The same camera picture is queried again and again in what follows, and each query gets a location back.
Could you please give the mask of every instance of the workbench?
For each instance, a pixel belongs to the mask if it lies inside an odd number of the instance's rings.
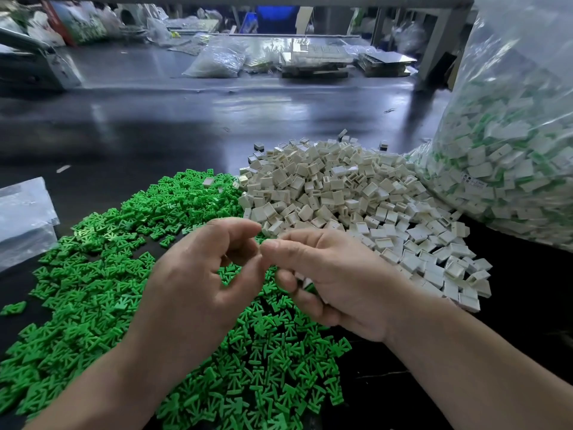
[[[415,80],[309,82],[273,76],[185,79],[189,56],[150,46],[102,44],[65,53],[84,87],[65,94],[0,97],[0,186],[43,176],[61,224],[59,236],[93,211],[118,207],[164,175],[193,168],[238,174],[253,144],[291,138],[324,140],[342,129],[365,147],[383,140],[407,152],[432,137],[450,92],[415,92]],[[71,167],[56,173],[62,165]],[[469,247],[485,257],[493,296],[477,318],[549,370],[573,382],[571,255],[491,231],[467,218]],[[162,253],[158,245],[149,248]],[[508,262],[519,255],[519,264]],[[31,259],[0,273],[0,307],[24,299],[22,315],[0,317],[0,353],[50,311],[27,293],[38,268]],[[339,359],[346,402],[325,402],[306,428],[351,426],[448,428],[448,423],[403,365],[380,343],[340,328],[353,350]],[[23,417],[0,416],[2,430]],[[147,428],[159,428],[155,419]]]

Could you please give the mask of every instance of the pile of green plastic parts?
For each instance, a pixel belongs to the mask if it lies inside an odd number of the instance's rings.
[[[30,295],[44,301],[52,319],[25,327],[6,352],[0,413],[16,407],[33,418],[121,340],[155,262],[148,252],[134,256],[149,238],[168,247],[177,234],[211,219],[242,215],[234,177],[219,174],[206,188],[208,176],[212,170],[164,177],[120,209],[84,218],[39,260],[45,267],[34,272],[38,283]],[[222,281],[239,271],[233,264],[221,268]],[[5,314],[22,310],[20,304]],[[162,402],[163,428],[184,430],[206,420],[221,429],[302,429],[307,409],[319,413],[326,397],[333,405],[344,401],[335,358],[351,347],[322,330],[277,288],[271,268],[219,349]]]

